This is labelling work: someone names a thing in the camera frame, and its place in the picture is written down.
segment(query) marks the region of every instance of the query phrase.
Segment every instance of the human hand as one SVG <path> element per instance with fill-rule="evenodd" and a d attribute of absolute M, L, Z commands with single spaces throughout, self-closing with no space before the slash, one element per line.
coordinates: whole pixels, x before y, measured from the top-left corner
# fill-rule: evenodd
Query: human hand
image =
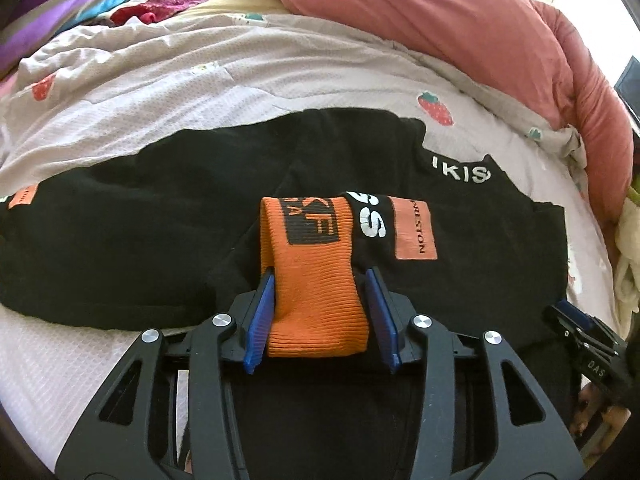
<path fill-rule="evenodd" d="M 607 431 L 600 439 L 599 443 L 590 450 L 590 454 L 585 458 L 587 467 L 591 467 L 597 462 L 602 454 L 609 449 L 613 441 L 616 439 L 622 428 L 629 420 L 631 412 L 622 406 L 604 407 L 604 396 L 593 383 L 587 384 L 578 396 L 578 410 L 574 415 L 574 420 L 569 427 L 569 432 L 578 437 L 584 433 L 590 420 L 601 410 L 603 423 L 607 425 Z"/>

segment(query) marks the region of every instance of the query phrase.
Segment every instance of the bedsheet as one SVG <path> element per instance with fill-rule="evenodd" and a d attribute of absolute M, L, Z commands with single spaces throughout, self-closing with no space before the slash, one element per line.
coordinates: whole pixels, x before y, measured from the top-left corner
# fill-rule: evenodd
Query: bedsheet
<path fill-rule="evenodd" d="M 631 180 L 625 109 L 580 35 L 557 9 L 529 0 L 282 0 L 296 14 L 351 25 L 435 56 L 474 81 L 575 127 L 588 152 L 591 207 L 613 241 Z"/>
<path fill-rule="evenodd" d="M 359 30 L 301 16 L 77 27 L 24 60 L 14 92 L 0 100 L 0 196 L 135 153 L 182 128 L 307 108 L 382 108 L 424 121 L 426 148 L 457 160 L 489 153 L 526 195 L 564 206 L 568 297 L 617 328 L 606 249 L 565 164 L 428 62 Z M 135 336 L 53 325 L 0 306 L 0 402 L 48 467 Z M 182 390 L 178 403 L 185 402 Z"/>

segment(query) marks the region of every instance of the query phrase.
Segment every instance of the pink duvet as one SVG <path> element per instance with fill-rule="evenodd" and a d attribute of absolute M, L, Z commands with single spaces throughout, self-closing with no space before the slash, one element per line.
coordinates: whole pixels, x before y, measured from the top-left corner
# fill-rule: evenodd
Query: pink duvet
<path fill-rule="evenodd" d="M 632 166 L 624 108 L 571 23 L 529 0 L 282 0 L 437 57 L 585 142 L 593 212 L 610 241 Z"/>

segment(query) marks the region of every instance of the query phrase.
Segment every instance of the orange label patch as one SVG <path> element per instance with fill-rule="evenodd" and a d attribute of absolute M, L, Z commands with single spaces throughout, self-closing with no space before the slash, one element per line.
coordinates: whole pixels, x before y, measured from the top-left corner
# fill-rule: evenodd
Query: orange label patch
<path fill-rule="evenodd" d="M 33 200 L 33 197 L 36 196 L 36 191 L 38 190 L 38 184 L 33 184 L 32 186 L 25 187 L 18 191 L 14 197 L 9 202 L 9 209 L 13 206 L 21 205 L 21 204 L 30 204 Z"/>
<path fill-rule="evenodd" d="M 396 214 L 396 260 L 437 260 L 426 202 L 390 196 Z"/>

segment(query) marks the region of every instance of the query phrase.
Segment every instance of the white bedsheet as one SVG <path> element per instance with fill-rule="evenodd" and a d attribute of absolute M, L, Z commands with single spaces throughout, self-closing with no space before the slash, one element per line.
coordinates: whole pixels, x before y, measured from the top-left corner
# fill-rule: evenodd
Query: white bedsheet
<path fill-rule="evenodd" d="M 52 73 L 48 97 L 36 101 L 30 85 Z M 564 206 L 569 298 L 617 327 L 606 250 L 564 165 L 415 57 L 369 34 L 299 16 L 78 27 L 24 60 L 15 88 L 0 102 L 0 197 L 137 152 L 181 128 L 325 107 L 419 118 L 427 126 L 425 147 L 462 161 L 490 153 L 526 195 Z M 446 104 L 453 126 L 419 106 L 424 91 Z M 133 338 L 57 326 L 0 306 L 0 402 L 49 468 Z"/>

